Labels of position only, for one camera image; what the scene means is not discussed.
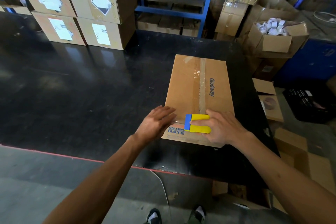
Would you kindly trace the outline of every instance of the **white cable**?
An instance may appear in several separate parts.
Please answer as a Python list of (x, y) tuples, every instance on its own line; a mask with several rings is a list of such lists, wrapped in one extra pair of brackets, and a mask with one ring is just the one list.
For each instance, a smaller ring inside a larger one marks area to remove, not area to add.
[[(327, 20), (325, 20), (325, 19), (323, 19), (323, 18), (321, 18), (321, 17), (318, 17), (316, 13), (327, 14), (327, 15), (333, 16), (335, 19), (334, 19), (334, 21), (327, 21)], [(315, 11), (315, 12), (313, 13), (313, 16), (314, 16), (315, 18), (317, 18), (318, 20), (336, 24), (336, 15), (335, 15), (335, 14), (326, 13), (326, 12), (317, 12), (317, 11)]]
[(167, 205), (168, 205), (168, 209), (169, 209), (169, 215), (170, 215), (170, 222), (172, 221), (171, 220), (171, 212), (170, 212), (170, 207), (169, 207), (169, 202), (168, 202), (168, 197), (167, 197), (167, 193), (166, 193), (166, 189), (165, 189), (165, 186), (163, 185), (163, 182), (162, 182), (162, 180), (161, 180), (161, 178), (160, 177), (158, 177), (157, 175), (156, 175), (156, 173), (154, 173), (152, 170), (151, 170), (151, 172), (160, 180), (160, 182), (161, 182), (161, 184), (162, 184), (162, 188), (163, 188), (163, 191), (165, 192), (165, 196), (166, 196), (166, 201), (167, 201)]

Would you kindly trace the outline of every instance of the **shoe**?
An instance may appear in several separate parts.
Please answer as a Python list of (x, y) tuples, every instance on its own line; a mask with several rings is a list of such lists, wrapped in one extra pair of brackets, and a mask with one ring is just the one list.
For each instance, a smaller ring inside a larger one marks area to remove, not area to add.
[(160, 211), (156, 208), (153, 208), (149, 211), (149, 214), (146, 219), (146, 223), (149, 224), (162, 224)]
[(191, 211), (187, 224), (204, 224), (206, 212), (203, 206), (196, 205)]

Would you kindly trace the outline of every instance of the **forearm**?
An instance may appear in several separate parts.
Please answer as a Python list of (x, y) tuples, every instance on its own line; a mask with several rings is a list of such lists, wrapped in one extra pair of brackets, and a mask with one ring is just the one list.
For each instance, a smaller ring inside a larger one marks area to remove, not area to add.
[(336, 197), (285, 164), (253, 134), (234, 145), (252, 163), (284, 209), (299, 223), (332, 223)]
[(44, 223), (101, 223), (143, 147), (133, 136), (129, 137), (49, 214)]

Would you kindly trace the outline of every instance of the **right hand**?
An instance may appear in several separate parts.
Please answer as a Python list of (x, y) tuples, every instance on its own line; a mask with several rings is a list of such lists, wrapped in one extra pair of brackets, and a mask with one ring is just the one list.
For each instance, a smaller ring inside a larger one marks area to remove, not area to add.
[(251, 135), (231, 112), (215, 112), (207, 109), (206, 113), (210, 116), (210, 119), (193, 120), (190, 124), (210, 127), (211, 132), (209, 134), (202, 133), (202, 135), (212, 143), (234, 145), (242, 138)]

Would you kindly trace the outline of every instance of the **tape roll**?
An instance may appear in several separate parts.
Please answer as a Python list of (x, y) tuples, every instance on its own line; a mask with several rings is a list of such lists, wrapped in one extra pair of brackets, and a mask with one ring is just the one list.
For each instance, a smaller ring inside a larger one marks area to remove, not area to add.
[(277, 105), (277, 102), (273, 98), (265, 98), (263, 100), (264, 106), (267, 110), (273, 110)]

